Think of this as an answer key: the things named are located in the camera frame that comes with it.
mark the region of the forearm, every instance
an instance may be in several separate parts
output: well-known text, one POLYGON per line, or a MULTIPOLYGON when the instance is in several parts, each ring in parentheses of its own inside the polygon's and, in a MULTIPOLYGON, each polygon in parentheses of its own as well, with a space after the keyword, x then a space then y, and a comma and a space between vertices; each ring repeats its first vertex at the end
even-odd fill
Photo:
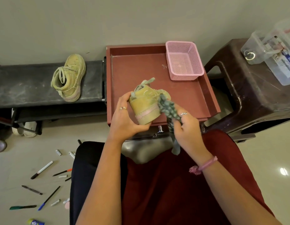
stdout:
MULTIPOLYGON (((202 166, 213 155, 204 144, 190 153, 193 160, 202 166)), ((261 206, 220 164, 215 162, 203 170, 204 177, 231 224, 281 224, 261 206)))
POLYGON ((121 143, 106 141, 77 225, 121 224, 121 143))

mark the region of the person's left hand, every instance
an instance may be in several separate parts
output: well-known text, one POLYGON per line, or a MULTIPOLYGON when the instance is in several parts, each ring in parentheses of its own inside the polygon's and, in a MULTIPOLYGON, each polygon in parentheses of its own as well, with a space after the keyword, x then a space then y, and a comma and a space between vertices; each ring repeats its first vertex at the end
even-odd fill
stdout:
POLYGON ((138 132, 147 131, 151 125, 137 125, 129 117, 127 109, 120 109, 120 107, 128 106, 128 99, 131 91, 121 96, 118 100, 115 113, 112 118, 110 132, 108 139, 122 144, 125 140, 132 137, 138 132))

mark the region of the stool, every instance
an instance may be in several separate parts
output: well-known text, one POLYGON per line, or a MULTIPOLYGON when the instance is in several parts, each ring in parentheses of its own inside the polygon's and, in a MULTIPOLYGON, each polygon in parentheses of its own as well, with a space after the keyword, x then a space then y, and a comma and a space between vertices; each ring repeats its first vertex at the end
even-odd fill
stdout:
POLYGON ((249 65, 240 52, 246 41, 229 41, 205 65, 206 72, 220 68, 221 78, 210 83, 228 96, 233 112, 210 126, 201 124, 202 132, 220 129, 246 140, 290 120, 290 85, 282 86, 264 62, 249 65))

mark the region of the black pants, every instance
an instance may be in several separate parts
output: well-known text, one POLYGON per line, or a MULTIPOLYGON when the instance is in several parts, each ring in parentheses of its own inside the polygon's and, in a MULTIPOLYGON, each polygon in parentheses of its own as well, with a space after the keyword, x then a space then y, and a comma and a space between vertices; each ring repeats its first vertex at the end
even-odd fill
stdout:
MULTIPOLYGON (((79 213, 86 200, 94 175, 99 163, 104 143, 87 141, 83 142, 76 150, 72 167, 70 190, 70 225, 75 225, 79 213)), ((126 179, 127 160, 121 154, 121 199, 123 199, 126 179)))

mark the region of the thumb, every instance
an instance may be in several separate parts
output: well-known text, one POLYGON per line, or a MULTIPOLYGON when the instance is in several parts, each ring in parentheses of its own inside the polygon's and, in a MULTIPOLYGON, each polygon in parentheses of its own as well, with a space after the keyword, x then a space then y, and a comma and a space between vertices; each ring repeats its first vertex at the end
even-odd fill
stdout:
POLYGON ((146 125, 136 125, 136 131, 137 132, 147 131, 149 129, 150 125, 151 125, 151 122, 146 124, 146 125))
POLYGON ((174 134, 181 133, 182 126, 181 126, 180 122, 175 120, 175 119, 172 119, 172 121, 173 121, 173 126, 174 126, 174 134))

